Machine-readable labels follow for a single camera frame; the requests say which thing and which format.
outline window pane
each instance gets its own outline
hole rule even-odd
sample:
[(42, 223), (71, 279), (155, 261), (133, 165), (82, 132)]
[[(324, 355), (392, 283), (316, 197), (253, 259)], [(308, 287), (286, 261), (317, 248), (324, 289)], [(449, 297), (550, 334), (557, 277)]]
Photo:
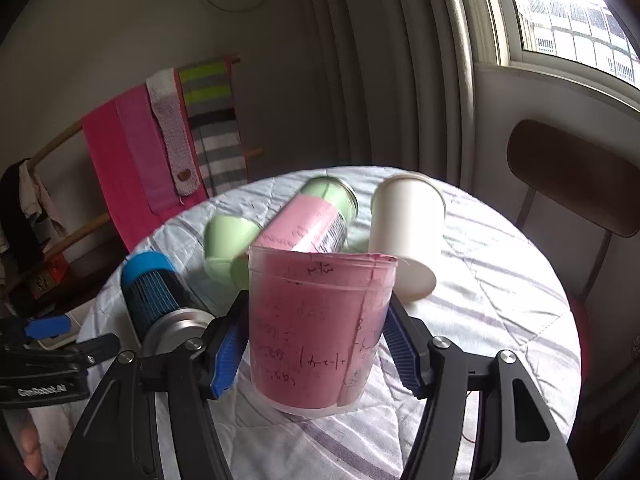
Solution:
[(524, 50), (593, 66), (640, 88), (640, 60), (603, 0), (516, 0)]

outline curtain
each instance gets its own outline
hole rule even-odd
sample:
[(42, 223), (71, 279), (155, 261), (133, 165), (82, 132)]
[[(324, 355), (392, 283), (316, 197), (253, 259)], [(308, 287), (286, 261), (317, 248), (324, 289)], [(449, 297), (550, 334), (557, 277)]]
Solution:
[(474, 82), (462, 0), (308, 0), (341, 164), (469, 190)]

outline white cup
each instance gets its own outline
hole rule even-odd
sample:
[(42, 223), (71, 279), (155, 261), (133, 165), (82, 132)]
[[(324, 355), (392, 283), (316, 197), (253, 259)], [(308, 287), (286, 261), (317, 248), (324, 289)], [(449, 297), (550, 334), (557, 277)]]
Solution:
[(421, 173), (392, 176), (373, 194), (369, 253), (398, 257), (394, 292), (402, 302), (436, 287), (445, 213), (444, 197)]

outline silver screw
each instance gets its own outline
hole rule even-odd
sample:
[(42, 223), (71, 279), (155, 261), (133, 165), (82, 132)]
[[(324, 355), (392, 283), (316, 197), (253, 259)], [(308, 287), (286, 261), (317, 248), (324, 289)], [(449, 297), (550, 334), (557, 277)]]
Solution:
[(503, 350), (500, 352), (500, 359), (502, 359), (508, 365), (517, 361), (516, 354), (514, 354), (511, 350)]
[(118, 355), (118, 362), (123, 365), (128, 365), (133, 361), (134, 357), (135, 355), (132, 351), (125, 350), (124, 352), (121, 352), (120, 355)]
[(187, 341), (184, 342), (184, 347), (192, 352), (200, 350), (202, 348), (202, 339), (200, 339), (199, 337), (192, 337), (191, 339), (187, 339)]
[(441, 348), (442, 350), (446, 350), (451, 346), (451, 341), (444, 337), (443, 335), (437, 335), (433, 338), (433, 345), (436, 348)]

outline wall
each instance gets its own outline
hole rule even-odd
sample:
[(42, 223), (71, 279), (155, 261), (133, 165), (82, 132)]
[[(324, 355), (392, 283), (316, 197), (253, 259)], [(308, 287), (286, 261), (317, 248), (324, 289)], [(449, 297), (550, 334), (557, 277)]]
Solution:
[[(506, 145), (522, 119), (536, 119), (591, 139), (640, 165), (640, 114), (594, 90), (516, 68), (476, 64), (474, 194), (515, 221), (527, 187), (510, 172)], [(598, 250), (602, 229), (537, 195), (524, 228), (548, 257), (568, 290), (580, 291)], [(640, 333), (640, 236), (614, 237), (586, 303), (591, 323), (593, 391), (632, 359)], [(637, 383), (640, 374), (634, 373)]]
[[(0, 45), (0, 169), (156, 70), (227, 52), (241, 56), (234, 91), (243, 142), (265, 152), (250, 176), (331, 165), (322, 62), (308, 38), (301, 0), (266, 0), (245, 14), (204, 0), (31, 0)], [(105, 210), (81, 136), (38, 170), (71, 230)]]

